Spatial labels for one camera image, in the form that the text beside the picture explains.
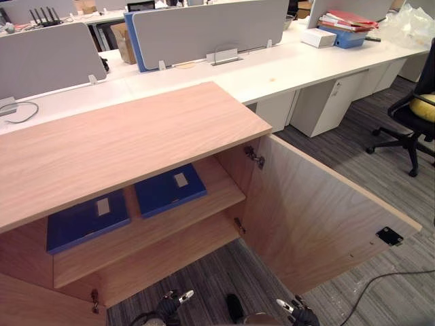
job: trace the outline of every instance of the blue box file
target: blue box file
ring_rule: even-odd
[[[142,217],[157,215],[207,194],[191,164],[136,183],[135,189]]]
[[[331,32],[337,35],[335,39],[335,46],[339,48],[348,49],[354,48],[356,46],[362,46],[364,43],[364,39],[366,38],[368,32],[359,32],[352,33],[346,31],[339,31],[337,29],[330,29],[325,26],[318,26],[319,29],[323,29],[324,31]]]
[[[47,252],[60,253],[128,223],[122,190],[83,202],[48,217]]]

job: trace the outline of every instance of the cabinet top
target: cabinet top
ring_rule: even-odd
[[[270,131],[209,82],[1,135],[0,233]]]

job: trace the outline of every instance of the office chair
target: office chair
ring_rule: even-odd
[[[413,164],[413,169],[409,172],[409,175],[411,177],[416,177],[418,175],[417,149],[435,158],[435,152],[423,146],[418,141],[422,134],[425,136],[425,141],[433,141],[435,139],[435,123],[429,122],[415,115],[411,111],[409,103],[414,98],[418,98],[421,101],[435,105],[434,102],[421,97],[422,94],[431,94],[433,92],[435,92],[435,39],[432,40],[432,47],[430,49],[428,59],[426,60],[420,79],[415,86],[414,91],[398,102],[394,103],[388,109],[388,115],[391,118],[403,126],[411,129],[412,132],[409,134],[400,134],[384,127],[373,130],[372,134],[374,136],[379,136],[381,132],[384,132],[396,138],[397,141],[390,141],[387,143],[376,144],[372,147],[367,147],[366,152],[372,154],[375,152],[375,148],[377,147],[402,146],[408,150],[409,156],[411,157],[411,162]]]

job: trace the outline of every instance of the cabinet shelf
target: cabinet shelf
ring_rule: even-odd
[[[134,186],[124,188],[130,224],[54,255],[54,287],[64,287],[245,199],[214,157],[194,167],[206,196],[143,219]]]
[[[239,237],[232,219],[218,212],[66,287],[88,299],[98,289],[100,303],[111,307]]]

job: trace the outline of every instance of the plastic bag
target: plastic bag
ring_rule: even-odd
[[[388,13],[379,23],[379,29],[370,36],[380,37],[403,48],[423,46],[430,49],[435,37],[435,20],[423,9],[412,8],[405,4],[398,13]]]

